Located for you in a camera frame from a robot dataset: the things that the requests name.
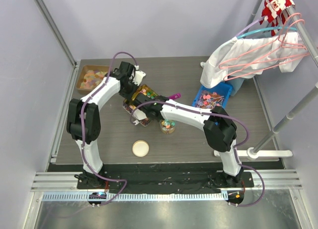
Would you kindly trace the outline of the clear glass jar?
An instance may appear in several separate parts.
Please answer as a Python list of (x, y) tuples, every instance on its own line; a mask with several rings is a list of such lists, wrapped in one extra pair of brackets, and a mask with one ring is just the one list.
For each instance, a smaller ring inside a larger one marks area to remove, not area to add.
[(160, 120), (159, 125), (164, 134), (172, 134), (175, 131), (175, 122), (172, 120)]

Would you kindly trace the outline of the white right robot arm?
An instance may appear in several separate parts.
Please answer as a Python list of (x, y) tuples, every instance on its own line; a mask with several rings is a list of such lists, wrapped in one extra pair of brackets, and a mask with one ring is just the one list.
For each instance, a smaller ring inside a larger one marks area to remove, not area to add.
[(200, 109), (164, 96), (151, 99), (142, 93), (136, 96), (133, 105), (151, 120), (177, 121), (203, 131), (208, 146), (220, 155), (226, 184), (235, 187), (241, 183), (243, 168), (236, 152), (237, 120), (224, 108)]

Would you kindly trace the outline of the gold tin of popsicle candies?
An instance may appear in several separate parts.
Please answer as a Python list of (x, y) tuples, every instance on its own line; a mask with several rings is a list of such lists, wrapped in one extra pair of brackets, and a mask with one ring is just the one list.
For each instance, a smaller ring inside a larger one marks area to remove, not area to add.
[(87, 95), (94, 90), (107, 75), (109, 66), (85, 65), (76, 83), (76, 90), (81, 95)]

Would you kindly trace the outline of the dark tin of star candies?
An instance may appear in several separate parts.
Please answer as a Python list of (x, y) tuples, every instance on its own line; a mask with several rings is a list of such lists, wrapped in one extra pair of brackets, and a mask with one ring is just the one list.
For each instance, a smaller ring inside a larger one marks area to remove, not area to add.
[[(139, 106), (139, 104), (154, 100), (157, 96), (158, 94), (154, 90), (152, 90), (146, 84), (143, 84), (138, 88), (137, 92), (134, 93), (133, 101), (129, 101), (127, 99), (123, 101), (123, 109), (129, 114), (131, 114), (132, 111), (135, 110), (137, 106)], [(141, 108), (137, 109), (132, 114), (132, 117), (133, 123), (135, 125), (140, 124), (144, 127), (146, 127), (152, 121), (146, 116), (146, 114), (141, 110)]]

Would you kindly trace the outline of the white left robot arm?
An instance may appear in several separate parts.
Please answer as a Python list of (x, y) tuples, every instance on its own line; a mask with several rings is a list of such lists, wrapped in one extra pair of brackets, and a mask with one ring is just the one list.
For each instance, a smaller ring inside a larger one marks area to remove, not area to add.
[(138, 65), (121, 62), (89, 94), (69, 102), (67, 132), (80, 149), (83, 161), (82, 173), (75, 176), (80, 185), (96, 189), (105, 185), (107, 179), (97, 143), (101, 131), (100, 110), (116, 94), (131, 99), (145, 76)]

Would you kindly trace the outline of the magenta plastic scoop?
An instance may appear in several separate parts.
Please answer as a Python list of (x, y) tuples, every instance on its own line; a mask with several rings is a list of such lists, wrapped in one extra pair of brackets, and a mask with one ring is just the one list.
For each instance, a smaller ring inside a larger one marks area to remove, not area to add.
[(181, 94), (180, 93), (176, 93), (176, 94), (173, 94), (173, 95), (169, 96), (168, 98), (172, 99), (172, 100), (176, 100), (176, 99), (178, 99), (180, 97), (181, 97)]

